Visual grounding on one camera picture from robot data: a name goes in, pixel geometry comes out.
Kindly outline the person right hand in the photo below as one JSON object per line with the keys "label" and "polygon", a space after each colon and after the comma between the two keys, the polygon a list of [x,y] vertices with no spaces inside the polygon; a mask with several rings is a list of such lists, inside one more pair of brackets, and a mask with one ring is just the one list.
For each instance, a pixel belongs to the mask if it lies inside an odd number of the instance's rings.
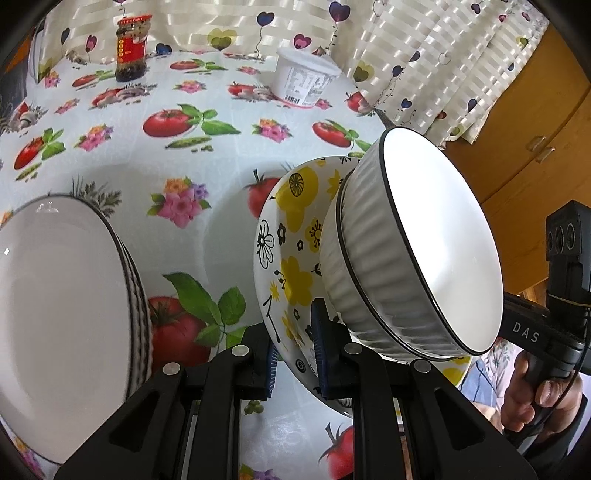
{"label": "person right hand", "polygon": [[542,442],[563,432],[574,421],[582,402],[583,383],[577,374],[573,380],[551,379],[534,389],[525,379],[528,369],[528,354],[522,351],[516,357],[514,372],[505,392],[500,412],[501,425],[506,430],[519,432],[533,421],[535,406],[556,406],[538,437],[538,441]]}

